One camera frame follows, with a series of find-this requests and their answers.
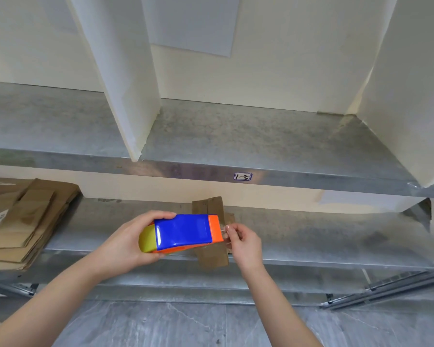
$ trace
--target stack of cardboard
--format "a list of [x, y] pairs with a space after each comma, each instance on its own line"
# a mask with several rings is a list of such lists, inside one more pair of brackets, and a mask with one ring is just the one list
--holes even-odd
[[[217, 214], [222, 232], [227, 224], [235, 222], [235, 215], [226, 213], [222, 197], [213, 197], [206, 200], [193, 201], [191, 203], [191, 211], [193, 214]], [[196, 247], [194, 252], [197, 260], [202, 268], [214, 269], [225, 267], [228, 263], [228, 250], [223, 242], [214, 243], [208, 246]]]
[[70, 183], [0, 178], [0, 270], [26, 270], [79, 193]]

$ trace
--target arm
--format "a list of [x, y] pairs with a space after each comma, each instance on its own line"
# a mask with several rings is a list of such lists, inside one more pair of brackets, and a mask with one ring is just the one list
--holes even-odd
[[322, 347], [289, 304], [262, 263], [262, 241], [247, 226], [225, 227], [233, 257], [255, 302], [260, 320], [273, 347]]
[[50, 347], [93, 286], [163, 256], [140, 251], [138, 237], [154, 219], [174, 216], [150, 211], [122, 225], [0, 325], [0, 347]]

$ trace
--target toy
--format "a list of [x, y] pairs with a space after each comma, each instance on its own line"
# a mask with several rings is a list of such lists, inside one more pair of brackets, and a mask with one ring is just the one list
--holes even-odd
[[157, 219], [144, 228], [138, 245], [142, 252], [168, 254], [223, 240], [217, 215], [178, 214], [173, 219]]

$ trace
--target floor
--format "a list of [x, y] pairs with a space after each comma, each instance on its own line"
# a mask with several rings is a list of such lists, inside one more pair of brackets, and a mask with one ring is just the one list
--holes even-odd
[[[25, 301], [0, 297], [0, 320]], [[434, 314], [296, 308], [325, 347], [434, 347]], [[85, 301], [62, 346], [270, 346], [254, 306]]]

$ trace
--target person's right hand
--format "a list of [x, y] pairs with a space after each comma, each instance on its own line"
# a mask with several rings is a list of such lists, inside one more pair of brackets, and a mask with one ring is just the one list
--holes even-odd
[[233, 258], [243, 276], [264, 268], [262, 263], [262, 240], [246, 225], [233, 223], [225, 227], [230, 237]]

